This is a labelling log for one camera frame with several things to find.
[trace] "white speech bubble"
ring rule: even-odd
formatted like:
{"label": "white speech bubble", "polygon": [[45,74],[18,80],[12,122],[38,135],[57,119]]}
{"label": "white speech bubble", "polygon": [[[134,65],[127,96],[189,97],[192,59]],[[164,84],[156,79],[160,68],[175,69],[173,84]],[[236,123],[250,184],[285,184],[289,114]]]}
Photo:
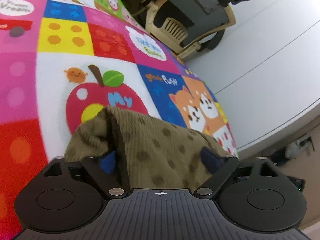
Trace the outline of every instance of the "white speech bubble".
{"label": "white speech bubble", "polygon": [[144,54],[161,61],[167,60],[164,51],[152,38],[150,38],[148,35],[138,33],[129,26],[126,26],[125,28],[129,31],[129,36],[133,44]]}
{"label": "white speech bubble", "polygon": [[9,16],[22,16],[33,12],[35,7],[25,0],[0,0],[0,13]]}

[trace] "garment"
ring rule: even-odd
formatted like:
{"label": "garment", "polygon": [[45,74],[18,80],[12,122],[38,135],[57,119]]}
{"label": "garment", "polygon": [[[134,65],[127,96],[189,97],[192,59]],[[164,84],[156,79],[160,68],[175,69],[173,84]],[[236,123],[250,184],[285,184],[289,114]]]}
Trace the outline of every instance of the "garment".
{"label": "garment", "polygon": [[193,192],[211,176],[200,159],[203,147],[220,156],[228,154],[213,137],[198,131],[107,106],[76,129],[65,158],[79,161],[115,150],[116,177],[124,189],[190,188]]}

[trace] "black circular motor housing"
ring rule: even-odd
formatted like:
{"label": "black circular motor housing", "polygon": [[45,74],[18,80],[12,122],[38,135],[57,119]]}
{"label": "black circular motor housing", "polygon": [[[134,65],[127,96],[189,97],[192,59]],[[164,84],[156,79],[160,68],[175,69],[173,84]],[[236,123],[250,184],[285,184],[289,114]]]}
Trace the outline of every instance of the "black circular motor housing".
{"label": "black circular motor housing", "polygon": [[89,184],[72,179],[62,160],[50,162],[14,202],[23,226],[46,232],[68,231],[84,225],[101,208],[99,192]]}
{"label": "black circular motor housing", "polygon": [[[264,176],[263,170],[272,172]],[[238,225],[273,232],[298,226],[307,202],[292,182],[270,161],[257,160],[247,180],[227,187],[219,197],[224,214]]]}

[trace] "pink square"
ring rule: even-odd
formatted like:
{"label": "pink square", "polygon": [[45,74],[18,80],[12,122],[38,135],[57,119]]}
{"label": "pink square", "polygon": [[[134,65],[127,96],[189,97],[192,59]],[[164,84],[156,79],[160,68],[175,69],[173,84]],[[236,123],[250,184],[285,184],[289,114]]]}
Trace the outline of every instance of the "pink square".
{"label": "pink square", "polygon": [[0,62],[0,123],[37,118],[36,53],[1,53]]}
{"label": "pink square", "polygon": [[124,24],[122,21],[114,16],[89,7],[83,7],[83,10],[87,19],[87,23],[99,25],[116,32],[120,32],[120,30],[123,28]]}
{"label": "pink square", "polygon": [[[46,0],[0,0],[1,52],[36,52],[45,4]],[[17,26],[22,26],[25,31],[19,37],[12,37],[9,34],[10,29]]]}
{"label": "pink square", "polygon": [[123,25],[122,33],[137,64],[179,74],[179,70],[168,51],[162,48],[163,45],[159,41],[132,25],[122,21],[120,24]]}

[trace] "chair backrest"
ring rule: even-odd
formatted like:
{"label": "chair backrest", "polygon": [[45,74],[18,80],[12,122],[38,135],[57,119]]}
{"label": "chair backrest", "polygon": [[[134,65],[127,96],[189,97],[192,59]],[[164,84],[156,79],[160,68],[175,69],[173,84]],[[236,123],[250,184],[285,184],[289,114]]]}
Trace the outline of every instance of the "chair backrest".
{"label": "chair backrest", "polygon": [[223,7],[218,0],[153,1],[146,30],[176,53],[236,23],[230,6]]}

